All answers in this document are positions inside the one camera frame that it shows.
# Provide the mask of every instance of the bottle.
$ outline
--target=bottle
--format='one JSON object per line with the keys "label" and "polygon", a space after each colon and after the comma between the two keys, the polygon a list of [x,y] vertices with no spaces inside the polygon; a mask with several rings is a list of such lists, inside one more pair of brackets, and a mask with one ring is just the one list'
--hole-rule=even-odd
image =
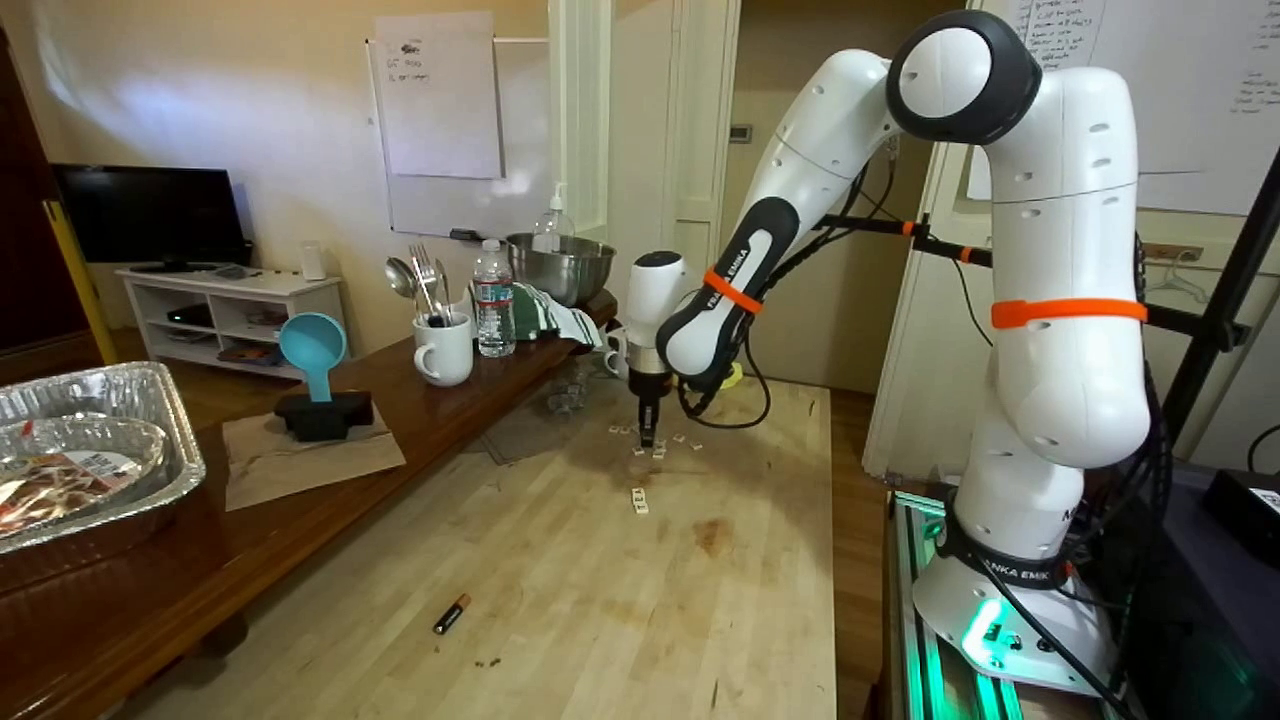
{"label": "bottle", "polygon": [[531,231],[531,252],[560,256],[564,238],[564,189],[557,183],[552,208],[545,214],[541,230]]}
{"label": "bottle", "polygon": [[513,357],[515,354],[515,276],[507,252],[495,238],[478,244],[471,264],[471,320],[478,357]]}

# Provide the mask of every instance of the doorway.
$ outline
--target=doorway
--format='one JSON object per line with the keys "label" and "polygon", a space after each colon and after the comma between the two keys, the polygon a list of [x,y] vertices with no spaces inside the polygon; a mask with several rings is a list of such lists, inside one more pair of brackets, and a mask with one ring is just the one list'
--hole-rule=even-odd
{"label": "doorway", "polygon": [[101,360],[41,208],[48,198],[57,183],[0,30],[0,385]]}

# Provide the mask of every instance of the television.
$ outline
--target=television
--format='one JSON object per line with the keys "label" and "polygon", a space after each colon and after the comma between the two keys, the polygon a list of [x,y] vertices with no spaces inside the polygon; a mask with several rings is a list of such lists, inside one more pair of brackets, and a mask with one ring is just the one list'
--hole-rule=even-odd
{"label": "television", "polygon": [[50,166],[50,177],[87,264],[251,264],[222,170]]}

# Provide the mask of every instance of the shelf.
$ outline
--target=shelf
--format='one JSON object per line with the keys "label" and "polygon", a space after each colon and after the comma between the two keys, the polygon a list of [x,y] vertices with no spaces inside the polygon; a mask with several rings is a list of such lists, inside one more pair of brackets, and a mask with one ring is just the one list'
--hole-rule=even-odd
{"label": "shelf", "polygon": [[[336,282],[295,282],[295,276],[244,276],[222,282],[206,272],[118,272],[132,318],[146,357],[210,366],[255,376],[295,373],[279,357],[279,328],[300,312],[324,312],[345,320]],[[176,326],[173,312],[206,318],[205,326]]]}

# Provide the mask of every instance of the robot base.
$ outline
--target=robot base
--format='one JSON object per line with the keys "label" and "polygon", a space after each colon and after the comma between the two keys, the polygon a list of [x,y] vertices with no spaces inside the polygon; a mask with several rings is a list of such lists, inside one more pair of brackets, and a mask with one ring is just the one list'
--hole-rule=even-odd
{"label": "robot base", "polygon": [[[906,602],[923,629],[953,645],[977,672],[1094,695],[1090,686],[1005,602],[1005,591],[954,556],[936,556],[942,513],[917,542],[921,571]],[[1109,615],[1090,606],[1082,584],[1064,588],[1009,588],[1045,634],[1051,634],[1094,681],[1116,665]]]}

